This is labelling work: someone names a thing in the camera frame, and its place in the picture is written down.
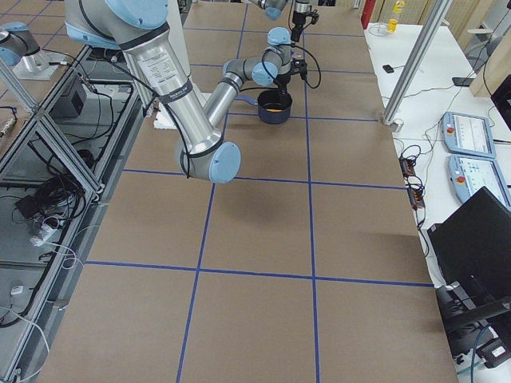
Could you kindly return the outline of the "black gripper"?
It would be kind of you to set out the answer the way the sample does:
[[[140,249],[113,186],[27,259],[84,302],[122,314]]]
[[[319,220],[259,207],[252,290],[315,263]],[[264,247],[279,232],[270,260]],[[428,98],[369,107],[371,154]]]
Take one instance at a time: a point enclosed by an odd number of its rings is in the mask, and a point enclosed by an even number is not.
[[[316,10],[298,12],[294,11],[292,15],[293,26],[291,29],[291,40],[299,41],[303,31],[309,25],[315,25],[319,20],[319,14]]]
[[[279,86],[279,97],[280,99],[288,99],[289,98],[289,93],[288,93],[288,90],[287,90],[287,85],[289,84],[289,82],[291,81],[291,73],[288,72],[288,73],[284,73],[284,74],[279,74],[277,77],[276,77],[276,84]]]

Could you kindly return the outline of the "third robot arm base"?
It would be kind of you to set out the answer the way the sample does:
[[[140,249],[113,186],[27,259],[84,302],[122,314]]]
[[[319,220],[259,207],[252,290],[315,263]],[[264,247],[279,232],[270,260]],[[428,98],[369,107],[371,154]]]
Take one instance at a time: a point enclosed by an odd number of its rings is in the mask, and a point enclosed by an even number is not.
[[[67,64],[63,53],[44,51],[23,22],[1,25],[1,59],[21,80],[48,81]]]

